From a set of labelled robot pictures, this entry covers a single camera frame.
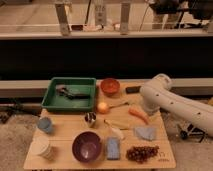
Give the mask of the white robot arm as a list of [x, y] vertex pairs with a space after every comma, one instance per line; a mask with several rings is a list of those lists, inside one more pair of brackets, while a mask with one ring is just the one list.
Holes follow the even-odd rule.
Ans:
[[172, 80], [166, 74], [158, 74], [144, 82], [140, 87], [142, 109], [152, 116], [163, 108], [213, 137], [213, 106], [174, 94], [171, 87]]

